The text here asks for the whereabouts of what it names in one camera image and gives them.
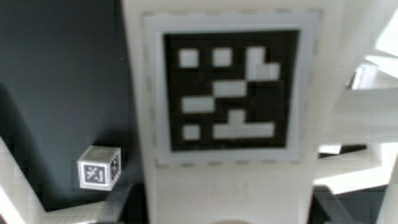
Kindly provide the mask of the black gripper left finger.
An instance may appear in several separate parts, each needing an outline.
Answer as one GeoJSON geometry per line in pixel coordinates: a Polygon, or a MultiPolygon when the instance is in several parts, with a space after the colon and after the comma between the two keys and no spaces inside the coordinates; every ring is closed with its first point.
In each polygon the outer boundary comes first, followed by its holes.
{"type": "Polygon", "coordinates": [[[142,184],[119,184],[108,193],[95,224],[147,224],[142,184]]]}

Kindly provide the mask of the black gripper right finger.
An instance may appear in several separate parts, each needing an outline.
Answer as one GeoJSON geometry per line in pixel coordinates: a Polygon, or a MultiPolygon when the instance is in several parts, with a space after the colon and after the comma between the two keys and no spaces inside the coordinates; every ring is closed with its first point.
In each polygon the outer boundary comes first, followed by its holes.
{"type": "Polygon", "coordinates": [[[312,188],[307,224],[362,224],[325,185],[312,188]]]}

